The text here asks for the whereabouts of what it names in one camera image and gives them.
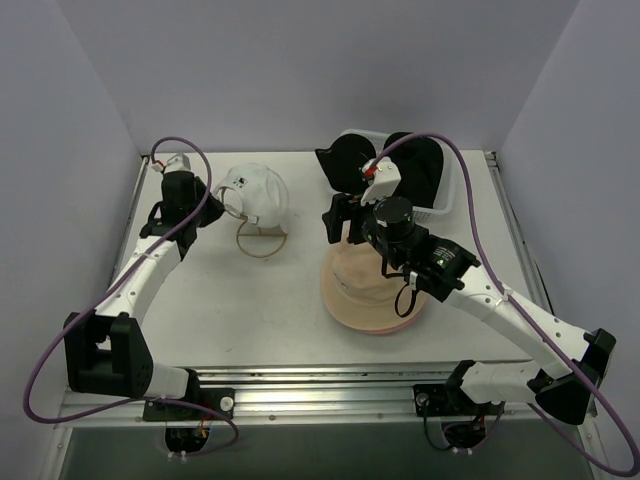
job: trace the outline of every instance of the white plastic container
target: white plastic container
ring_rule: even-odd
[[[380,153],[384,148],[384,142],[389,138],[388,133],[370,132],[368,130],[357,130],[350,128],[341,133],[346,135],[347,133],[355,133],[367,138],[376,149],[376,154]],[[442,178],[440,179],[440,185],[438,186],[438,192],[436,198],[433,201],[433,208],[421,208],[413,207],[414,220],[416,222],[425,222],[431,217],[446,215],[453,208],[453,198],[456,193],[456,169],[454,168],[454,158],[451,149],[439,140],[438,142],[442,148],[443,162],[442,162]]]

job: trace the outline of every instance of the black bracket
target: black bracket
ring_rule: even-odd
[[[67,326],[78,314],[72,313]],[[107,338],[111,349],[99,344]],[[95,312],[64,337],[69,386],[74,392],[140,398],[153,374],[153,359],[135,318]]]
[[[616,338],[599,328],[593,333],[585,333],[584,339],[589,347],[582,360],[574,362],[599,387],[607,373]],[[592,402],[591,392],[575,373],[553,379],[541,369],[536,378],[529,380],[527,386],[536,394],[536,403],[552,417],[569,425],[584,423]]]
[[[232,400],[231,409],[228,409],[228,399]],[[210,408],[216,413],[229,419],[233,418],[233,405],[235,404],[235,390],[233,388],[207,388],[200,391],[199,405]],[[193,408],[179,407],[162,402],[147,401],[144,405],[142,420],[145,422],[185,422],[209,419],[209,415]]]
[[[191,172],[177,171],[166,173],[162,177],[162,201],[157,202],[147,218],[147,223],[140,230],[140,237],[149,235],[160,237],[182,222],[207,195],[203,209],[191,222],[169,237],[176,242],[180,258],[189,251],[197,238],[196,229],[204,228],[218,220],[225,212],[225,207],[207,186]]]
[[[482,413],[485,415],[497,415],[500,406],[491,403],[485,405],[473,405],[466,407],[465,405],[455,407],[449,400],[444,383],[425,383],[413,386],[413,405],[416,409],[416,415],[424,417],[424,404],[427,402],[428,417],[466,417],[475,416],[478,407],[482,407]]]

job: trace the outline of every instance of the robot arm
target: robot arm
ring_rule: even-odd
[[[97,306],[93,315],[64,339],[72,390],[131,398],[184,398],[197,403],[200,389],[195,373],[154,363],[140,326],[164,280],[196,240],[197,228],[220,218],[224,206],[208,193],[200,214],[153,253],[146,251],[182,222],[205,193],[208,193],[206,186],[191,172],[185,155],[176,155],[167,162],[162,201],[149,214],[134,252],[116,282],[140,256],[147,258],[113,295]],[[71,314],[65,325],[76,315]]]
[[[424,291],[467,312],[531,356],[532,361],[525,363],[461,362],[445,386],[454,407],[526,402],[538,404],[565,423],[584,421],[589,390],[509,303],[507,294],[596,386],[606,374],[615,345],[611,334],[602,329],[588,333],[569,325],[508,288],[502,295],[472,253],[416,225],[411,202],[404,198],[386,197],[370,205],[361,198],[336,194],[323,221],[330,243],[340,240],[343,222],[350,221],[349,242],[371,244],[382,256],[383,275],[390,265],[402,273],[414,296]]]

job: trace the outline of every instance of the white enclosure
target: white enclosure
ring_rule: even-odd
[[[52,429],[24,417],[23,386],[107,286],[140,155],[164,135],[300,151],[428,129],[498,151],[556,313],[618,339],[603,390],[637,436],[638,22],[633,0],[2,2],[2,477],[41,470]],[[34,396],[50,415],[57,353]]]

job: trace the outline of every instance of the hat brim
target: hat brim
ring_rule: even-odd
[[[333,279],[335,246],[329,248],[320,271],[320,289],[331,316],[346,327],[372,335],[387,335],[408,327],[420,315],[427,302],[424,292],[418,294],[413,312],[405,318],[396,315],[394,300],[383,305],[362,305],[349,299]],[[400,297],[399,310],[406,311],[411,291],[406,288]]]

